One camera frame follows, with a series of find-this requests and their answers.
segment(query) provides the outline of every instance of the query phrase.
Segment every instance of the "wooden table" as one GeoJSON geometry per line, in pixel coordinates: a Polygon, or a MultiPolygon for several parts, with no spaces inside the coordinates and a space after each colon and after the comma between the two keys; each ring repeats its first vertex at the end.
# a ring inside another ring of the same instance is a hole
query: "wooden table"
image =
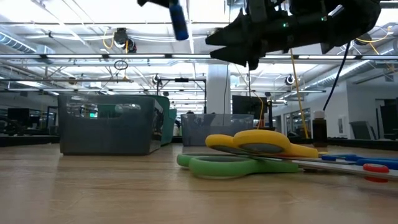
{"type": "MultiPolygon", "coordinates": [[[[332,153],[398,156],[330,147],[332,153]]],[[[0,148],[0,223],[397,223],[398,183],[341,174],[193,177],[175,162],[203,147],[144,157],[65,156],[59,145],[0,148]]]]}

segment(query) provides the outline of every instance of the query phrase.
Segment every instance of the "brown bottle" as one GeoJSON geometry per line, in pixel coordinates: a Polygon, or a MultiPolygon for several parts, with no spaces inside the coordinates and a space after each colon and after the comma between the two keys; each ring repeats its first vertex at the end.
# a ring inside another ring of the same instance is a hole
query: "brown bottle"
{"type": "Polygon", "coordinates": [[[328,146],[328,129],[326,126],[325,112],[315,111],[312,121],[313,145],[314,147],[328,146]]]}

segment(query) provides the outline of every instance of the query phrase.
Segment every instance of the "teal bin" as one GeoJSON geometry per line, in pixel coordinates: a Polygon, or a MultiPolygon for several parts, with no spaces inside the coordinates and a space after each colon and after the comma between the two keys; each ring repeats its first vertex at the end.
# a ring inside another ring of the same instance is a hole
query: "teal bin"
{"type": "Polygon", "coordinates": [[[175,118],[177,117],[177,109],[170,109],[170,100],[165,96],[147,96],[155,98],[155,100],[163,107],[164,120],[161,145],[164,146],[172,142],[174,122],[175,118]]]}

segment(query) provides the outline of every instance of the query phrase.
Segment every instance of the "cable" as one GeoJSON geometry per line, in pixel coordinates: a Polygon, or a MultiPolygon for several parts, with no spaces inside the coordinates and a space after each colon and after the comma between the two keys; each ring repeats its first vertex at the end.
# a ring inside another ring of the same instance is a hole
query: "cable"
{"type": "Polygon", "coordinates": [[[376,48],[373,46],[373,44],[372,43],[369,43],[369,45],[373,48],[373,50],[374,50],[374,52],[376,53],[376,54],[380,54],[377,50],[376,50],[376,48]]]}
{"type": "MultiPolygon", "coordinates": [[[[228,19],[228,23],[230,24],[231,23],[231,6],[229,7],[229,19],[228,19]]],[[[223,127],[224,127],[224,121],[225,121],[225,103],[226,103],[226,100],[225,100],[225,98],[226,98],[226,89],[227,89],[227,87],[228,87],[228,80],[229,80],[229,76],[228,76],[228,72],[229,72],[229,63],[227,64],[227,66],[226,66],[226,78],[225,78],[225,89],[224,89],[224,109],[223,109],[223,127]]]]}
{"type": "Polygon", "coordinates": [[[386,35],[384,37],[382,37],[380,39],[377,39],[377,40],[362,40],[362,39],[359,39],[359,38],[356,38],[356,39],[361,41],[361,42],[364,42],[364,43],[376,43],[376,42],[379,42],[380,40],[384,40],[385,38],[387,38],[388,35],[389,35],[389,32],[390,32],[390,28],[387,29],[387,33],[386,33],[386,35]]]}
{"type": "MultiPolygon", "coordinates": [[[[246,86],[249,87],[249,84],[248,84],[247,81],[244,79],[242,73],[239,71],[238,66],[236,66],[236,64],[234,64],[234,65],[235,65],[235,67],[236,67],[236,69],[237,69],[239,75],[241,76],[241,78],[242,78],[243,81],[245,82],[246,86]]],[[[260,129],[261,118],[262,118],[262,112],[264,111],[264,102],[263,102],[263,100],[261,99],[261,97],[257,95],[257,93],[256,93],[255,91],[253,92],[253,94],[254,94],[256,97],[258,97],[259,100],[260,100],[260,102],[261,102],[261,111],[260,111],[259,124],[257,125],[257,129],[260,129]]]]}
{"type": "Polygon", "coordinates": [[[299,82],[297,81],[298,79],[297,79],[296,66],[294,64],[293,49],[290,49],[290,58],[292,59],[294,82],[296,84],[298,106],[300,107],[301,120],[302,120],[303,127],[304,127],[305,138],[308,139],[308,130],[307,130],[307,126],[305,125],[303,106],[301,104],[301,98],[300,98],[300,87],[299,87],[299,82]]]}
{"type": "Polygon", "coordinates": [[[112,44],[111,44],[111,46],[108,46],[108,45],[106,44],[106,42],[105,42],[105,37],[106,37],[106,31],[107,31],[107,30],[108,30],[108,29],[106,29],[105,32],[104,32],[103,43],[104,43],[104,46],[105,46],[107,49],[111,49],[111,48],[113,47],[113,42],[114,42],[114,32],[113,32],[113,35],[112,35],[112,44]]]}
{"type": "Polygon", "coordinates": [[[226,100],[225,100],[225,98],[226,98],[226,89],[227,89],[227,87],[228,87],[228,71],[229,71],[229,64],[227,64],[227,66],[226,66],[226,78],[225,78],[225,89],[224,89],[224,109],[223,109],[223,127],[224,127],[224,121],[225,121],[225,103],[226,103],[226,100]]]}
{"type": "Polygon", "coordinates": [[[334,90],[335,90],[335,88],[336,88],[337,81],[338,81],[338,77],[340,77],[340,73],[341,73],[341,71],[342,71],[342,69],[343,69],[343,67],[344,67],[344,64],[346,63],[346,59],[347,59],[348,50],[349,50],[349,46],[350,46],[350,45],[351,45],[351,41],[349,41],[349,42],[347,43],[346,52],[344,53],[343,61],[341,62],[340,68],[338,69],[338,72],[337,72],[337,75],[336,75],[336,78],[335,78],[335,82],[334,82],[334,84],[333,84],[333,87],[332,87],[331,90],[330,90],[328,99],[326,100],[325,105],[323,106],[323,111],[326,110],[326,107],[328,106],[328,103],[329,103],[329,101],[330,101],[330,98],[331,98],[331,96],[332,96],[332,94],[333,94],[333,92],[334,92],[334,90]]]}

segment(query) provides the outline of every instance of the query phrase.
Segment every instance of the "storage container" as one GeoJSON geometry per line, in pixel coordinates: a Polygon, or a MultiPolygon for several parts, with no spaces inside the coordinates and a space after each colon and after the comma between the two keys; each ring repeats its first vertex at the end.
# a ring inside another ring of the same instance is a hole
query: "storage container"
{"type": "Polygon", "coordinates": [[[163,108],[150,97],[59,95],[65,155],[146,155],[160,147],[163,108]]]}
{"type": "Polygon", "coordinates": [[[181,114],[184,146],[206,146],[211,134],[234,136],[240,131],[253,129],[252,114],[181,114]]]}

